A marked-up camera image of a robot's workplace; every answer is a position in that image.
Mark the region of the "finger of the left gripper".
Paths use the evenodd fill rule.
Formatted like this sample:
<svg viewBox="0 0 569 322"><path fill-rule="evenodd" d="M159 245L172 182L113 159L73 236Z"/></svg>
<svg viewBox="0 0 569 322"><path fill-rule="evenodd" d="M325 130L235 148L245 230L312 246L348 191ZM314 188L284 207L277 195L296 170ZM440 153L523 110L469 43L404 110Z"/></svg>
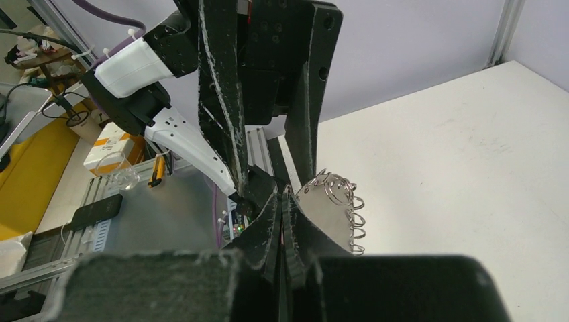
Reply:
<svg viewBox="0 0 569 322"><path fill-rule="evenodd" d="M317 135L323 98L343 13L326 2L310 2L307 58L303 62L285 121L285 139L304 185L316 176Z"/></svg>
<svg viewBox="0 0 569 322"><path fill-rule="evenodd" d="M199 127L225 165L216 184L227 196L244 195L248 157L238 78L236 1L199 1Z"/></svg>

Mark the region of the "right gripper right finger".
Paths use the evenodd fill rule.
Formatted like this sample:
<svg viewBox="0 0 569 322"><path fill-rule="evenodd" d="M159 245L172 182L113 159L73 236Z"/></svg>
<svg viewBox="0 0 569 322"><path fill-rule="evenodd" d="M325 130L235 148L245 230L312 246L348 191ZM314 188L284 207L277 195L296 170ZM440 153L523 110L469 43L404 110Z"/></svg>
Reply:
<svg viewBox="0 0 569 322"><path fill-rule="evenodd" d="M291 321L509 321L486 268L463 255L354 256L282 195Z"/></svg>

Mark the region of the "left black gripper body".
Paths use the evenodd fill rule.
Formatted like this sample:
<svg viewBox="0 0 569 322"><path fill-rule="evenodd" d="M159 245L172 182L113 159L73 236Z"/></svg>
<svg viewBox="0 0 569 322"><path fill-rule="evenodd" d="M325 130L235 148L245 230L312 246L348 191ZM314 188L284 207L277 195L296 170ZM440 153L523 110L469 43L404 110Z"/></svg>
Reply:
<svg viewBox="0 0 569 322"><path fill-rule="evenodd" d="M307 61L308 1L251 1L240 78L246 125L268 125L289 108Z"/></svg>

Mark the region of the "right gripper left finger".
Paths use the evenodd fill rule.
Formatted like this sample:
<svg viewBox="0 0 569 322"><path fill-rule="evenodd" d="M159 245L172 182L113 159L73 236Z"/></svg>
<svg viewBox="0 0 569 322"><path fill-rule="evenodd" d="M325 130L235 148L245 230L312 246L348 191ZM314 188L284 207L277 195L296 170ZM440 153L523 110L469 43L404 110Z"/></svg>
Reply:
<svg viewBox="0 0 569 322"><path fill-rule="evenodd" d="M94 253L54 293L47 321L276 321L277 215L260 216L220 250Z"/></svg>

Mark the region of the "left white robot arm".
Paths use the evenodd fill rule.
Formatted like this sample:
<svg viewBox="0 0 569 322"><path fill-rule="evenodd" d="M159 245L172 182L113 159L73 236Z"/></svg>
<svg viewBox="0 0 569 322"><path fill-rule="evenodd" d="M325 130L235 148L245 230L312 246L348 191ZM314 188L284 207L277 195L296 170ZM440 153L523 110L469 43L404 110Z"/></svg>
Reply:
<svg viewBox="0 0 569 322"><path fill-rule="evenodd" d="M299 180L315 177L343 18L325 1L177 1L174 13L151 30L140 26L82 82L123 131L170 149L255 218L274 181L248 164L246 127L285 116Z"/></svg>

